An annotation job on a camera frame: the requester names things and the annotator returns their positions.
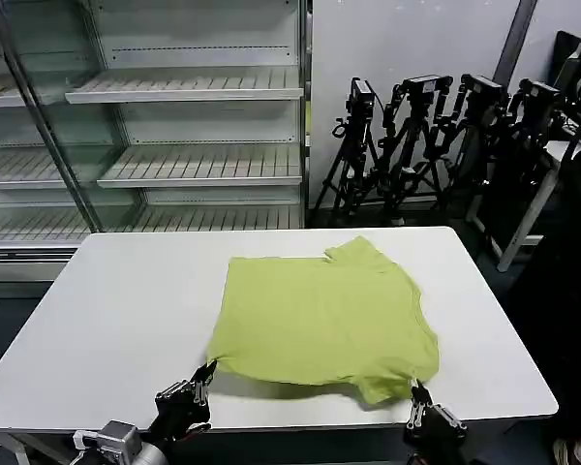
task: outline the metal shelf frame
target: metal shelf frame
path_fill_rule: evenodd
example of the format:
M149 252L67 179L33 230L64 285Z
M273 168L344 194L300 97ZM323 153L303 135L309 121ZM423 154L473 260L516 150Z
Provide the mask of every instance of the metal shelf frame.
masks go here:
M0 208L0 243L79 244L89 234L74 206Z
M299 100L296 66L107 70L65 94L71 104Z
M125 233L293 230L303 227L295 205L148 205Z
M80 183L95 182L104 171L107 147L78 147L70 162ZM45 147L0 148L0 189L65 189Z
M53 130L49 125L49 118L46 109L41 102L41 98L32 84L31 77L22 64L21 57L17 52L11 24L7 20L4 6L0 2L0 45L4 52L4 60L13 77L20 97L25 104L35 126L46 146L47 152L53 160L56 169L65 183L69 194L76 206L76 211L81 215L81 221L90 232L101 232L102 223L97 212L92 207L87 194L79 185L73 168L60 146Z
M106 188L289 186L301 183L298 144L133 145L98 181Z
M70 88L69 80L73 74L42 73L35 75L37 94L44 105L65 101L65 92ZM11 76L0 76L0 109L25 108L19 89Z

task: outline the t-shirt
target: t-shirt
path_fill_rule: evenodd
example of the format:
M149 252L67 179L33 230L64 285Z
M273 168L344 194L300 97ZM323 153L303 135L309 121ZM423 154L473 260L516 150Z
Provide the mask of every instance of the t-shirt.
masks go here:
M208 361L268 382L351 383L371 404L410 397L410 379L439 370L418 286L361 236L325 255L232 259Z

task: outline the white shelf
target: white shelf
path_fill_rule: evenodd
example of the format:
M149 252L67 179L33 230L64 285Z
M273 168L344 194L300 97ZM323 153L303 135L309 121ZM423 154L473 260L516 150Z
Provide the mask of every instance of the white shelf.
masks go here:
M302 228L299 205L157 206L148 205L124 232L296 230Z
M77 179L96 181L104 166L108 147L68 147ZM0 148L0 189L64 189L57 167L44 147Z
M98 181L106 188L289 186L301 183L299 145L133 145Z
M299 100L296 66L107 70L65 94L71 104Z
M35 90L45 105L63 102L65 91L69 88L68 75L65 73L43 73L34 76ZM0 109L25 107L19 89L10 76L0 76Z
M79 244L90 234L73 206L0 208L0 242Z

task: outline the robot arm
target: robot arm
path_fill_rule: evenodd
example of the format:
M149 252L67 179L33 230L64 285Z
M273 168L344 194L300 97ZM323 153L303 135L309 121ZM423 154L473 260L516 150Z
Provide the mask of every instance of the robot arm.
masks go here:
M76 431L79 455L71 465L168 465L171 446L211 425L208 386L216 363L203 365L188 382L176 382L155 396L158 415L145 433L112 420L99 431Z
M412 381L412 401L411 418L405 427L405 442L415 448L409 463L465 465L459 448L467 437L467 426L446 407L433 404L420 381Z

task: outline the camera tripod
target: camera tripod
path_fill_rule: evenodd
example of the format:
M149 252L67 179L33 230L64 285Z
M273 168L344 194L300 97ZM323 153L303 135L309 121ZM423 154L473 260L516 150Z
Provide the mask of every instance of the camera tripod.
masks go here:
M351 94L347 100L349 116L346 121L343 118L337 119L338 126L331 133L335 138L342 139L342 144L327 178L322 183L313 215L319 211L328 189L336 194L333 211L337 213L342 205L344 214L352 214L355 197L362 190L364 182L368 149L370 149L373 162L378 162L377 150L370 131L374 106L375 93L370 88L370 84L359 77L354 77L351 81ZM341 164L340 181L335 186L332 181Z
M489 165L495 162L501 137L508 134L507 128L511 125L511 116L506 117L508 100L505 88L492 80L482 76L461 76L454 113L460 114L465 101L467 109L453 138L458 138L463 132L465 138L448 173L444 206L450 204L455 191L471 189L475 199L488 185Z
M498 199L507 198L508 192L512 195L518 191L519 197L534 194L546 173L547 164L551 166L553 163L544 147L549 141L549 130L557 119L556 106L559 102L560 92L557 89L528 79L521 81L504 118L504 144L498 147L496 153L499 160L487 189L487 205L495 202L497 208ZM523 116L517 122L521 106Z
M376 95L366 81L354 78L351 95L347 101L347 111L350 116L346 122L339 119L339 125L332 133L334 137L344 138L344 140L323 182L313 214L321 207L328 189L336 193L332 217L342 214L347 219L365 202L385 201L383 212L387 216L405 197L413 194L422 181L440 195L441 186L436 164L447 149L443 146L437 147L436 140L440 131L451 132L452 121L458 118L457 115L443 115L451 83L452 77L428 76L407 79L401 85L394 87L392 100L383 110L383 127L386 130L386 136L379 141L379 148L382 149L382 156L379 157L370 131ZM435 92L439 94L433 118L434 126L430 129L428 112L434 103ZM411 104L411 115L403 122L400 132L397 132L395 118L405 98L408 98ZM426 141L424 151L426 161L418 164L416 166L418 171L415 172L411 168L411 162L415 145L422 135ZM403 141L401 156L392 167L393 155ZM370 150L374 166L366 174L367 150ZM335 186L332 181L341 163L343 168L340 181L338 186ZM432 182L427 177L429 172L433 177ZM366 198L375 189L379 196L367 201Z

